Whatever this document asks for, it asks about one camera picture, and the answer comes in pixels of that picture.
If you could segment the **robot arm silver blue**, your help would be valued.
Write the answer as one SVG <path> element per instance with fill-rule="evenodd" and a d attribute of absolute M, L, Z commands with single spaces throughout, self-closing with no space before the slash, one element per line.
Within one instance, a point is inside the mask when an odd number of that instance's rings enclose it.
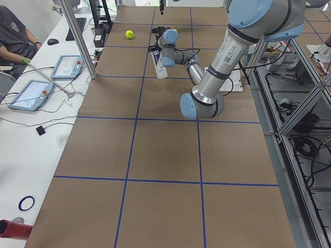
<path fill-rule="evenodd" d="M 249 46 L 261 38 L 272 42 L 298 37 L 303 32 L 305 8 L 305 1 L 231 1 L 224 41 L 206 71 L 196 55 L 176 48 L 176 30 L 154 28 L 156 44 L 150 49 L 162 52 L 164 67 L 185 66 L 194 84 L 180 99 L 182 115 L 189 120 L 217 117 L 224 109 L 220 88 Z"/>

